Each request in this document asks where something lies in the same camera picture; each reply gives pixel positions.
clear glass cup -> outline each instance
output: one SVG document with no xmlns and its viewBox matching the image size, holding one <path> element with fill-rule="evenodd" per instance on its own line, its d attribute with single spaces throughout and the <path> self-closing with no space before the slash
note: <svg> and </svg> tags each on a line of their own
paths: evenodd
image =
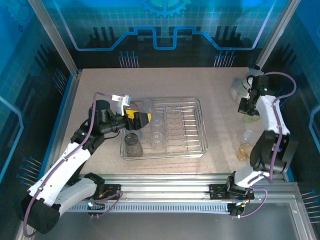
<svg viewBox="0 0 320 240">
<path fill-rule="evenodd" d="M 250 145 L 249 143 L 243 143 L 240 145 L 235 155 L 240 161 L 248 162 L 250 160 L 252 149 L 252 145 Z"/>
<path fill-rule="evenodd" d="M 129 133 L 124 138 L 125 150 L 128 157 L 141 157 L 144 154 L 144 150 L 141 146 L 139 138 L 134 133 Z"/>
<path fill-rule="evenodd" d="M 258 142 L 259 138 L 260 138 L 260 134 L 255 132 L 255 131 L 251 131 L 251 130 L 247 130 L 244 132 L 243 134 L 243 139 L 248 143 L 248 144 L 256 144 L 256 142 Z"/>
<path fill-rule="evenodd" d="M 124 130 L 124 135 L 127 136 L 129 134 L 136 134 L 139 138 L 139 140 L 141 141 L 144 137 L 143 133 L 142 133 L 142 130 L 139 129 L 139 130 L 128 130 L 128 129 L 125 129 Z"/>
</svg>

enclosure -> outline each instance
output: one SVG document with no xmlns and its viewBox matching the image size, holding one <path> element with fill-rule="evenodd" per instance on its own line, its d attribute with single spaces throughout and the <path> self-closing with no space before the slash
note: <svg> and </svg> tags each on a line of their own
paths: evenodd
<svg viewBox="0 0 320 240">
<path fill-rule="evenodd" d="M 0 3 L 3 239 L 23 239 L 17 206 L 88 119 L 97 91 L 128 94 L 139 108 L 143 100 L 153 99 L 157 113 L 171 121 L 166 124 L 181 124 L 183 131 L 166 131 L 164 157 L 159 152 L 148 152 L 152 148 L 149 141 L 141 141 L 144 153 L 149 155 L 139 160 L 126 156 L 122 131 L 120 136 L 104 141 L 84 164 L 80 175 L 93 172 L 106 183 L 122 185 L 124 195 L 119 203 L 124 206 L 172 204 L 187 212 L 189 207 L 210 205 L 208 185 L 225 183 L 233 171 L 246 165 L 237 158 L 240 145 L 246 142 L 244 132 L 260 135 L 264 131 L 261 119 L 243 119 L 244 115 L 238 112 L 239 103 L 230 96 L 235 81 L 260 68 L 264 73 L 287 73 L 296 81 L 296 93 L 282 100 L 280 109 L 291 135 L 298 139 L 298 147 L 289 170 L 277 175 L 273 185 L 266 180 L 257 184 L 266 187 L 269 196 L 256 215 L 236 221 L 198 210 L 151 213 L 119 207 L 115 210 L 118 213 L 98 222 L 91 221 L 86 213 L 72 213 L 71 209 L 50 233 L 34 238 L 57 239 L 63 233 L 61 239 L 75 239 L 92 232 L 98 238 L 103 226 L 114 219 L 119 227 L 110 228 L 112 238 L 125 228 L 126 220 L 134 226 L 130 231 L 141 228 L 134 223 L 135 216 L 148 225 L 148 230 L 135 237 L 123 231 L 119 239 L 194 239 L 199 234 L 203 234 L 203 239 L 213 234 L 218 239 L 248 239 L 245 233 L 228 235 L 226 231 L 249 231 L 245 224 L 254 224 L 263 216 L 250 239 L 277 238 L 278 234 L 283 236 L 281 239 L 318 238 L 319 202 L 312 202 L 316 195 L 307 193 L 320 191 L 319 0 Z M 292 83 L 274 75 L 272 88 L 279 95 L 288 94 Z M 116 103 L 110 103 L 115 111 Z M 174 109 L 177 106 L 182 109 L 178 117 Z M 149 134 L 148 131 L 146 127 L 142 134 Z M 263 191 L 256 195 L 246 211 L 263 200 Z M 168 229 L 168 235 L 159 232 L 160 227 L 152 218 L 157 219 L 161 228 Z M 209 223 L 217 225 L 203 228 Z M 177 234 L 175 224 L 177 229 L 188 226 L 193 233 L 186 230 L 185 235 Z"/>
</svg>

gear logo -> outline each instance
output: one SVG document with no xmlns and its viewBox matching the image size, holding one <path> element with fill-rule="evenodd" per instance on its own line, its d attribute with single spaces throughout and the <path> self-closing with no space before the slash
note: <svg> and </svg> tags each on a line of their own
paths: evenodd
<svg viewBox="0 0 320 240">
<path fill-rule="evenodd" d="M 186 10 L 186 5 L 190 0 L 140 0 L 145 10 L 156 17 L 173 17 L 174 14 L 180 14 L 181 10 Z"/>
<path fill-rule="evenodd" d="M 22 25 L 30 15 L 28 0 L 0 0 L 0 7 L 7 8 L 11 16 Z"/>
</svg>

wooden table surface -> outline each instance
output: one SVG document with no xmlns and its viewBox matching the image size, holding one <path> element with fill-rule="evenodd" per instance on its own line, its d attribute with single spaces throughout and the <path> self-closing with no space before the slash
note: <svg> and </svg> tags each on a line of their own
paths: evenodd
<svg viewBox="0 0 320 240">
<path fill-rule="evenodd" d="M 74 132 L 88 118 L 96 91 L 129 94 L 132 100 L 147 97 L 195 97 L 201 102 L 208 151 L 200 158 L 127 161 L 120 156 L 120 137 L 106 140 L 86 162 L 81 173 L 171 174 L 231 173 L 243 167 L 236 151 L 244 143 L 243 133 L 262 133 L 260 120 L 246 124 L 229 89 L 235 78 L 243 78 L 246 67 L 234 68 L 103 68 L 84 69 L 72 106 L 61 153 Z"/>
</svg>

blue wall panel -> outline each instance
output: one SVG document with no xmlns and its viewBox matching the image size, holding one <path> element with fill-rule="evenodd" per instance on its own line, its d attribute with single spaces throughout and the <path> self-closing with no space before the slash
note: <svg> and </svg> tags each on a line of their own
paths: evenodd
<svg viewBox="0 0 320 240">
<path fill-rule="evenodd" d="M 135 52 L 139 67 L 217 67 L 216 57 L 228 57 L 223 67 L 249 66 L 286 4 L 287 0 L 45 1 L 79 68 L 134 67 L 130 56 L 127 65 L 118 61 L 125 51 Z"/>
<path fill-rule="evenodd" d="M 0 0 L 0 34 L 0 236 L 13 239 L 37 177 L 23 159 L 42 162 L 70 74 L 27 0 Z"/>
</svg>

